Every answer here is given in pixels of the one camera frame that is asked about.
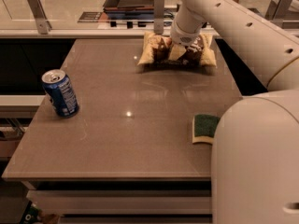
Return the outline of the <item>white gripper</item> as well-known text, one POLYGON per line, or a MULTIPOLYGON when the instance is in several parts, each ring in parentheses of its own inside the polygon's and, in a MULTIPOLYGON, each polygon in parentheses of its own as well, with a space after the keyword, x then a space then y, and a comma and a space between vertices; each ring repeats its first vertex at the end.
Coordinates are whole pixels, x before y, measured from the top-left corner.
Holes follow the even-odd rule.
POLYGON ((202 21, 195 20, 188 22, 186 27, 182 26, 182 22, 174 20, 170 30, 172 41, 175 42, 168 56, 170 61, 176 61, 186 52, 184 46, 191 45, 197 36, 199 36, 202 28, 202 21))

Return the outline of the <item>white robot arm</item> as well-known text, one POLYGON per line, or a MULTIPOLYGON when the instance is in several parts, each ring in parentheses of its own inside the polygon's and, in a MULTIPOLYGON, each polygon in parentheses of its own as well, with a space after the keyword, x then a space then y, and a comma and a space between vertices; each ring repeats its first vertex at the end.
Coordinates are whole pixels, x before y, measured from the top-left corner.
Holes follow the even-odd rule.
POLYGON ((267 88, 218 124, 213 224, 299 224, 298 39, 233 0, 181 0, 173 40, 191 43, 205 21, 267 88))

